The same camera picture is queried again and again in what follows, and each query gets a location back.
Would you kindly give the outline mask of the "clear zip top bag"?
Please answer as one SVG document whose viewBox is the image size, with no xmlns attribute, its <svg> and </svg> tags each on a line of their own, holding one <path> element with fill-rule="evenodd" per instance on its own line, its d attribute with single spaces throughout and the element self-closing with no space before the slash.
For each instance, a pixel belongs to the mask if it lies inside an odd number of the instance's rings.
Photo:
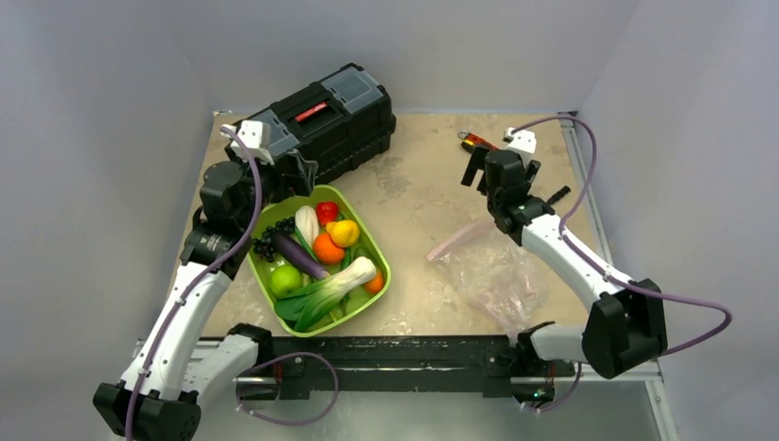
<svg viewBox="0 0 779 441">
<path fill-rule="evenodd" d="M 500 232 L 475 220 L 444 239 L 426 260 L 453 285 L 457 297 L 506 334 L 511 343 L 531 327 L 547 284 L 538 259 Z"/>
</svg>

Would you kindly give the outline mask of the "toy bok choy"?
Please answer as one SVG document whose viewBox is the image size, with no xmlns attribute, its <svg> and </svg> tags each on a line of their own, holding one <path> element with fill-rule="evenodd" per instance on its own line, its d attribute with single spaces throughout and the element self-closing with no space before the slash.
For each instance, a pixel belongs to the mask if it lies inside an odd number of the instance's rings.
<svg viewBox="0 0 779 441">
<path fill-rule="evenodd" d="M 327 316 L 351 290 L 371 281 L 378 269 L 366 257 L 356 258 L 344 270 L 317 280 L 277 300 L 274 311 L 278 318 L 294 322 L 298 333 L 309 331 Z"/>
</svg>

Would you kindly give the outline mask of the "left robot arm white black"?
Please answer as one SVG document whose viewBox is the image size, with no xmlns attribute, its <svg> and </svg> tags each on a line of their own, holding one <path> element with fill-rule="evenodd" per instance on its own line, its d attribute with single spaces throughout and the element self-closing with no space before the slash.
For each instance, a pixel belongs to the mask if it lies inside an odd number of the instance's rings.
<svg viewBox="0 0 779 441">
<path fill-rule="evenodd" d="M 272 334 L 234 325 L 217 348 L 192 364 L 201 333 L 250 250 L 261 208 L 295 195 L 282 164 L 232 155 L 206 170 L 201 205 L 185 240 L 168 300 L 142 348 L 115 383 L 100 384 L 96 410 L 128 440 L 190 440 L 205 408 L 245 370 L 274 363 Z"/>
</svg>

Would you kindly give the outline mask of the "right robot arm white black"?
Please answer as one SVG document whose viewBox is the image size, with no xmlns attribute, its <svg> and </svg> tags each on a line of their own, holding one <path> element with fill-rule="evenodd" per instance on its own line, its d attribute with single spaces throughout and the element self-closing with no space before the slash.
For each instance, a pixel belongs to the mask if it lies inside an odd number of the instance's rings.
<svg viewBox="0 0 779 441">
<path fill-rule="evenodd" d="M 613 379 L 668 347 L 663 302 L 651 295 L 658 286 L 614 269 L 563 227 L 552 207 L 530 193 L 539 168 L 518 153 L 477 147 L 461 180 L 478 184 L 497 229 L 551 268 L 588 311 L 581 327 L 545 322 L 519 333 L 515 360 L 529 374 L 560 360 Z"/>
</svg>

